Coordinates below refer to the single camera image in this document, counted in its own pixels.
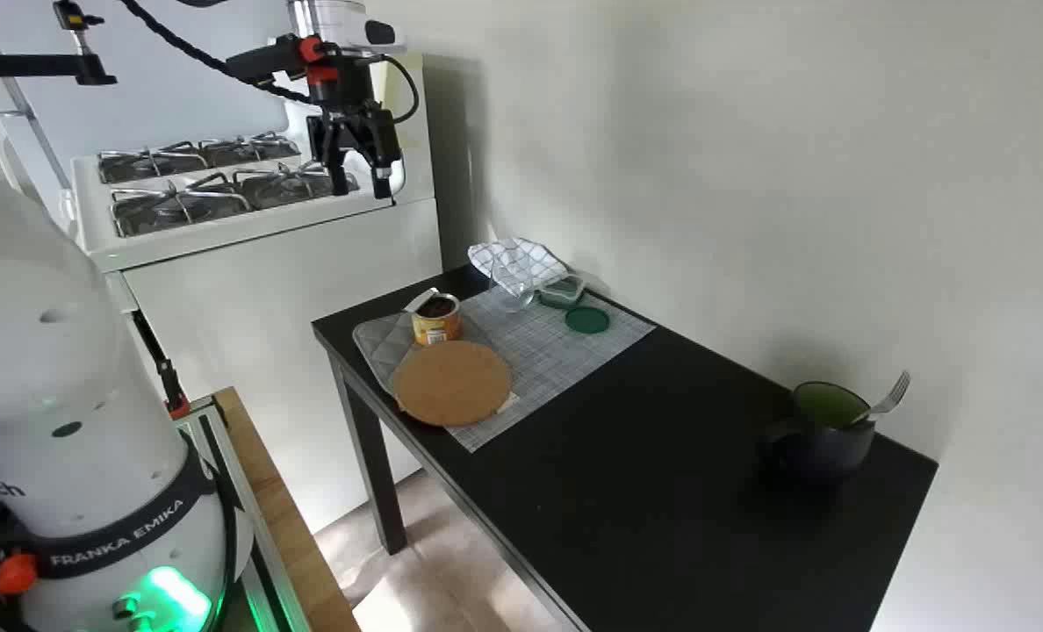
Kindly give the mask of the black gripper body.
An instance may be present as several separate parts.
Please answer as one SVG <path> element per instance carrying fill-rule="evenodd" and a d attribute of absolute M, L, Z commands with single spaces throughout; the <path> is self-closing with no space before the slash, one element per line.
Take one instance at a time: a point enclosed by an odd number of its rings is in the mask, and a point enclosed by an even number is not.
<path fill-rule="evenodd" d="M 400 159 L 395 114 L 376 104 L 367 61 L 332 61 L 306 74 L 314 104 L 325 111 L 314 127 L 315 159 L 339 164 L 356 148 L 374 170 Z"/>

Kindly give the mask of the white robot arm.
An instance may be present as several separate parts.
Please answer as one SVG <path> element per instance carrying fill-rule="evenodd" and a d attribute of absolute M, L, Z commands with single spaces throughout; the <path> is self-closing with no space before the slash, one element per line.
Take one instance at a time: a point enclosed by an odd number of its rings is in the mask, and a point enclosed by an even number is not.
<path fill-rule="evenodd" d="M 205 632 L 250 552 L 94 263 L 0 183 L 0 629 Z"/>

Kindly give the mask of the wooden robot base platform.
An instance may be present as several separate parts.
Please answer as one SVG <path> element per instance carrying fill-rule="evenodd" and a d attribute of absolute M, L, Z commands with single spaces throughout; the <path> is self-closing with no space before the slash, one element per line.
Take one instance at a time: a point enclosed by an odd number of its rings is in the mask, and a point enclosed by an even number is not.
<path fill-rule="evenodd" d="M 175 430 L 235 484 L 258 539 L 216 632 L 359 632 L 244 397 L 217 389 L 196 402 Z"/>

